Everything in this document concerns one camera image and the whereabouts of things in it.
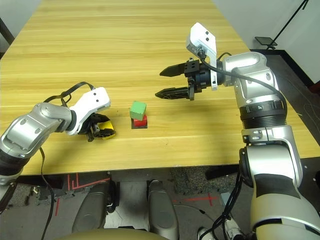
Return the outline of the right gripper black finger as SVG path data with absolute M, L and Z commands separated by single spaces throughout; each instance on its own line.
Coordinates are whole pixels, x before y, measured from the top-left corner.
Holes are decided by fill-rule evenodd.
M 175 77 L 185 74 L 186 63 L 175 64 L 166 67 L 159 75 L 163 77 Z
M 189 99 L 188 87 L 172 87 L 165 88 L 155 93 L 155 96 L 160 99 L 177 100 Z

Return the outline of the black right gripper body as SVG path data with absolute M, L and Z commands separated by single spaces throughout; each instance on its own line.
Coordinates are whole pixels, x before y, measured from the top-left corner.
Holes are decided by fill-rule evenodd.
M 196 93 L 211 86 L 210 70 L 199 60 L 190 58 L 184 64 L 184 76 L 188 83 L 186 98 L 190 101 L 195 99 Z

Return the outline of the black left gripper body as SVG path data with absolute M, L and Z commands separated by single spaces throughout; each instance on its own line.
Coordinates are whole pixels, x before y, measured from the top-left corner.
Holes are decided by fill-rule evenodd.
M 86 135 L 88 142 L 92 142 L 95 139 L 95 137 L 100 133 L 98 120 L 98 115 L 96 113 L 93 113 L 82 124 L 80 134 Z

